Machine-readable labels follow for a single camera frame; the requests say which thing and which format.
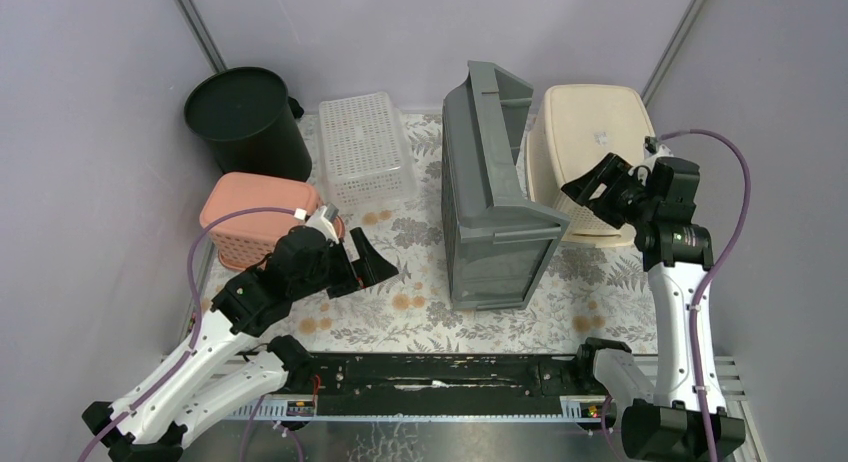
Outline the cream plastic tub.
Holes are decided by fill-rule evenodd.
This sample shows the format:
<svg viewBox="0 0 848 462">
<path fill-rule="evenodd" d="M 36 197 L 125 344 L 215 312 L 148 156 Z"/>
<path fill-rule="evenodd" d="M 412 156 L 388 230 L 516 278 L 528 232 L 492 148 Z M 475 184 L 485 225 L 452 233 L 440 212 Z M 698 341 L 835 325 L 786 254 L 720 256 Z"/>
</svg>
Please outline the cream plastic tub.
<svg viewBox="0 0 848 462">
<path fill-rule="evenodd" d="M 577 205 L 561 187 L 586 174 L 612 152 L 636 165 L 645 159 L 644 138 L 655 134 L 647 109 L 635 90 L 624 86 L 552 86 L 525 145 L 529 198 L 569 219 L 562 241 L 614 248 L 633 243 L 635 230 L 616 229 Z"/>
</svg>

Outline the grey plastic crate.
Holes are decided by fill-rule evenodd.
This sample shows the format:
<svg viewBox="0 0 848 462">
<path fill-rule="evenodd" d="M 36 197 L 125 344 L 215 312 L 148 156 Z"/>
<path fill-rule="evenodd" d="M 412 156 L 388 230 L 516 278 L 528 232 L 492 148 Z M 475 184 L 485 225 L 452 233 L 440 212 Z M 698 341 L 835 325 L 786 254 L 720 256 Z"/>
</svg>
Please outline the grey plastic crate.
<svg viewBox="0 0 848 462">
<path fill-rule="evenodd" d="M 526 308 L 569 224 L 520 185 L 532 95 L 499 65 L 471 61 L 443 100 L 441 218 L 456 310 Z"/>
</svg>

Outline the white perforated plastic basket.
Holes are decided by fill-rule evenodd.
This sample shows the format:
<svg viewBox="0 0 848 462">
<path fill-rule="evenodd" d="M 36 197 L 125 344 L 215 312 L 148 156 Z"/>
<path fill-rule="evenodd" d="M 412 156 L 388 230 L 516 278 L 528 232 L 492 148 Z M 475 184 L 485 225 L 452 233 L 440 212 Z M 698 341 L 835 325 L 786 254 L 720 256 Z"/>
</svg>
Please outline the white perforated plastic basket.
<svg viewBox="0 0 848 462">
<path fill-rule="evenodd" d="M 354 209 L 415 195 L 411 145 L 388 93 L 321 102 L 316 134 L 321 182 L 336 206 Z"/>
</svg>

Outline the pink perforated basket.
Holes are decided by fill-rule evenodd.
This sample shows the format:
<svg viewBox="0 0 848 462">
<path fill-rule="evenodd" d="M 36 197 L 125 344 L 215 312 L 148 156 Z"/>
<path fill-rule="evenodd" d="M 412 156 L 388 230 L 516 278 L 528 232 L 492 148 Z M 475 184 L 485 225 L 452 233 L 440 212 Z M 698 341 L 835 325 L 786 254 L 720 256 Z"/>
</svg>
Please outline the pink perforated basket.
<svg viewBox="0 0 848 462">
<path fill-rule="evenodd" d="M 199 223 L 205 228 L 238 211 L 263 210 L 221 222 L 208 232 L 220 263 L 242 271 L 258 263 L 279 238 L 304 223 L 294 215 L 296 211 L 310 215 L 323 204 L 317 189 L 306 182 L 231 172 L 216 183 L 200 212 Z"/>
</svg>

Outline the large black cylindrical container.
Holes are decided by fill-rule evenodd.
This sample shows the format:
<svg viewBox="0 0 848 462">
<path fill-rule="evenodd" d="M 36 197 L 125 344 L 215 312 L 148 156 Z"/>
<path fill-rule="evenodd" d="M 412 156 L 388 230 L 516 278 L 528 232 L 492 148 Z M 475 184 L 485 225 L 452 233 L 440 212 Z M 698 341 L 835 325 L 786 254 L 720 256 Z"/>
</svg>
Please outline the large black cylindrical container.
<svg viewBox="0 0 848 462">
<path fill-rule="evenodd" d="M 188 96 L 183 117 L 224 174 L 300 182 L 312 174 L 287 85 L 271 70 L 237 67 L 207 78 Z"/>
</svg>

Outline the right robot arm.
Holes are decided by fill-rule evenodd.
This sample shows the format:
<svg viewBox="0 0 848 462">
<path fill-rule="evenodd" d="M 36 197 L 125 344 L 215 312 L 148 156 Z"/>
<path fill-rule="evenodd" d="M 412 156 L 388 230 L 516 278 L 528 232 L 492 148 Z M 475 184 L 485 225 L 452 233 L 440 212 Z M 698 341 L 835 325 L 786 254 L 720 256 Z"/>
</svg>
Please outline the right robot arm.
<svg viewBox="0 0 848 462">
<path fill-rule="evenodd" d="M 575 384 L 617 404 L 625 454 L 642 461 L 723 461 L 746 439 L 729 414 L 713 357 L 710 278 L 716 264 L 709 231 L 693 223 L 697 164 L 657 157 L 645 179 L 609 153 L 562 191 L 608 225 L 632 226 L 653 295 L 657 375 L 640 372 L 624 348 L 599 348 L 573 368 Z"/>
</svg>

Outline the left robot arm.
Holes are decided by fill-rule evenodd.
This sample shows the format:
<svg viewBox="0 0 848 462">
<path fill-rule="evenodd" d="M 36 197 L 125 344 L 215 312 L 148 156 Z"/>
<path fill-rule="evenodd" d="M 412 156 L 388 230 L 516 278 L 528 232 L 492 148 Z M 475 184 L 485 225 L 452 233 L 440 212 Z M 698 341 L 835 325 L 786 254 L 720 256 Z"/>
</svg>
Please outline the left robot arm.
<svg viewBox="0 0 848 462">
<path fill-rule="evenodd" d="M 291 335 L 276 336 L 236 372 L 211 383 L 237 353 L 259 343 L 295 302 L 319 292 L 338 298 L 398 275 L 359 228 L 351 230 L 358 257 L 314 227 L 278 240 L 259 263 L 231 278 L 192 333 L 143 382 L 82 414 L 95 444 L 112 461 L 177 461 L 196 438 L 244 404 L 279 389 L 309 383 L 311 354 Z"/>
</svg>

